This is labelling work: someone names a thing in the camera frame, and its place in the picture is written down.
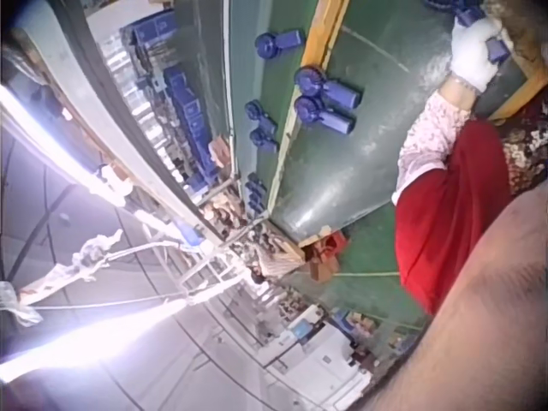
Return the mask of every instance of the worker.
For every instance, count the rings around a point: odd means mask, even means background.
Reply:
[[[512,48],[499,21],[485,18],[468,28],[455,22],[451,73],[408,131],[397,163],[397,263],[403,287],[430,314],[501,211],[546,176],[544,95],[535,110],[528,106],[510,119],[504,135],[470,120],[476,98],[497,74],[486,45],[492,38]]]
[[[348,411],[540,411],[548,183],[513,200],[470,254],[418,346]]]

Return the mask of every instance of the gloved hand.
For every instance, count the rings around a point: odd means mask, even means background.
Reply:
[[[470,85],[484,92],[497,74],[498,66],[489,61],[488,39],[502,38],[512,50],[508,34],[500,21],[486,18],[464,27],[457,19],[453,28],[451,71]]]

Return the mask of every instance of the patterned fabric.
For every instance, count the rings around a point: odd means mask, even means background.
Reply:
[[[459,110],[435,92],[409,129],[398,159],[398,179],[392,201],[427,171],[445,169],[470,112]],[[518,195],[548,176],[548,87],[498,128],[509,171],[510,190]]]
[[[392,201],[397,203],[403,189],[419,176],[434,169],[445,169],[445,160],[455,144],[456,135],[470,118],[438,92],[427,101],[424,111],[409,129],[398,159],[398,178]]]
[[[521,194],[544,181],[548,161],[548,89],[498,129],[512,195]]]

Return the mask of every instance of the metal pole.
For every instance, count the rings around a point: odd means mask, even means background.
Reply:
[[[207,203],[209,200],[211,200],[213,197],[215,197],[217,194],[222,193],[229,185],[236,182],[238,179],[234,179],[233,177],[230,177],[228,180],[225,180],[218,186],[214,187],[208,194],[206,194],[200,201],[196,203],[197,207],[200,207]]]

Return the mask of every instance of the wrist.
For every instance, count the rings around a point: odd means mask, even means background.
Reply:
[[[456,84],[461,85],[462,87],[466,88],[470,92],[473,92],[476,96],[479,96],[482,93],[482,91],[478,87],[474,86],[468,80],[465,80],[460,75],[455,74],[454,72],[451,72],[449,74],[449,76],[447,77],[447,81],[453,81]]]
[[[478,90],[455,74],[450,74],[438,90],[439,94],[456,108],[470,111],[478,97]]]

